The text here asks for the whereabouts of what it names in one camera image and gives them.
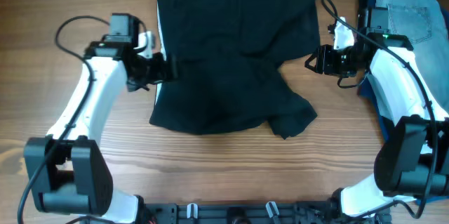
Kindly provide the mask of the black shorts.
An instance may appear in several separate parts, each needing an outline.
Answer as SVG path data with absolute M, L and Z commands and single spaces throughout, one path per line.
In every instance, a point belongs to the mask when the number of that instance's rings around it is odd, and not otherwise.
M 163 83 L 150 123 L 207 135 L 268 123 L 282 138 L 316 118 L 279 71 L 320 44 L 316 0 L 156 0 L 164 54 L 177 78 Z

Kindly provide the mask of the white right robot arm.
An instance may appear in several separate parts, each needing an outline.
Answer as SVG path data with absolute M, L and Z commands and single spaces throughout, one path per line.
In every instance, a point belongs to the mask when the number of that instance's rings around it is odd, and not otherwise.
M 305 66 L 339 79 L 366 69 L 394 124 L 373 174 L 340 190 L 343 215 L 365 218 L 395 204 L 448 196 L 448 114 L 419 73 L 407 37 L 374 33 L 348 46 L 320 46 Z

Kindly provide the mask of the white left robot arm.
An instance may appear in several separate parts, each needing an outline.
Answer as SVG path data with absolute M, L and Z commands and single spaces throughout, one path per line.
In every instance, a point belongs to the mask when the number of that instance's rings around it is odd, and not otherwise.
M 157 222 L 143 198 L 114 187 L 100 151 L 102 131 L 122 89 L 135 91 L 176 76 L 172 56 L 147 56 L 147 49 L 117 41 L 89 44 L 65 110 L 44 137 L 32 137 L 25 145 L 29 182 L 18 206 L 18 223 L 25 221 L 28 196 L 38 211 L 75 214 L 79 222 Z

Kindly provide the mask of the light blue denim shorts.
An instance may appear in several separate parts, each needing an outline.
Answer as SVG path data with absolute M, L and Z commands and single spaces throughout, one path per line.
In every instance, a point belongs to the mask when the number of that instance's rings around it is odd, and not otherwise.
M 448 110 L 448 30 L 437 0 L 376 0 L 389 29 L 408 37 L 418 69 L 438 104 Z

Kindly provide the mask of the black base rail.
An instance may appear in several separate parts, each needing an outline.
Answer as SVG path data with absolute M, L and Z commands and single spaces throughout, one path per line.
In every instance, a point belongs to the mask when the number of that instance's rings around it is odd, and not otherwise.
M 337 212 L 337 207 L 325 201 L 278 204 L 221 204 L 187 205 L 147 204 L 136 223 L 160 224 L 319 224 L 367 223 L 392 224 L 390 210 L 382 210 L 371 217 L 351 220 Z

